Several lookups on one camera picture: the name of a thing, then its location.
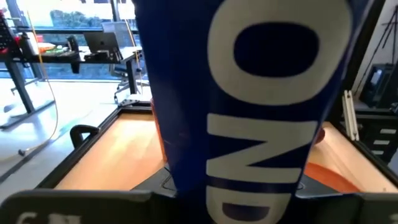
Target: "floor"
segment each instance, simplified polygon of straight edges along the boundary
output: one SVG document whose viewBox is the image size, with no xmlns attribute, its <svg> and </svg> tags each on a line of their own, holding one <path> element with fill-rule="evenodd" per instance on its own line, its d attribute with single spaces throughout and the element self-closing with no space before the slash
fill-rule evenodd
<svg viewBox="0 0 398 224">
<path fill-rule="evenodd" d="M 56 141 L 5 180 L 0 178 L 0 202 L 14 192 L 34 188 L 73 150 L 68 134 L 72 126 L 97 126 L 117 107 L 113 99 L 117 83 L 51 82 L 51 86 L 58 107 L 59 122 L 52 138 Z M 20 103 L 9 90 L 12 87 L 10 80 L 0 79 L 0 107 Z M 31 84 L 27 89 L 32 101 L 38 104 L 52 97 L 47 83 Z M 122 100 L 128 95 L 129 90 L 120 93 L 118 98 Z M 144 96 L 150 98 L 149 87 L 144 87 Z M 7 113 L 0 113 L 0 118 L 7 119 L 23 112 L 23 106 L 19 105 Z M 23 120 L 15 128 L 0 131 L 0 177 L 22 160 L 17 155 L 19 149 L 36 146 L 52 135 L 56 117 L 55 105 L 52 105 Z"/>
</svg>

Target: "desk leg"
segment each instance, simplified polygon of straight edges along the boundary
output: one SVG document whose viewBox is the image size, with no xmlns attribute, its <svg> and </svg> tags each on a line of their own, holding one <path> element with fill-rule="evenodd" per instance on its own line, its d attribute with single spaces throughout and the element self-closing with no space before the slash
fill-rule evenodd
<svg viewBox="0 0 398 224">
<path fill-rule="evenodd" d="M 26 112 L 28 114 L 32 113 L 35 108 L 33 107 L 32 100 L 30 99 L 29 94 L 26 91 L 25 78 L 19 70 L 17 63 L 6 62 L 6 67 L 8 69 L 8 72 L 10 73 L 12 81 L 15 84 L 15 88 L 17 89 L 19 96 L 21 97 Z"/>
<path fill-rule="evenodd" d="M 136 83 L 136 78 L 134 77 L 134 72 L 132 71 L 132 60 L 128 60 L 126 62 L 126 68 L 127 68 L 127 77 L 129 79 L 129 85 L 130 85 L 130 94 L 136 94 L 137 83 Z"/>
</svg>

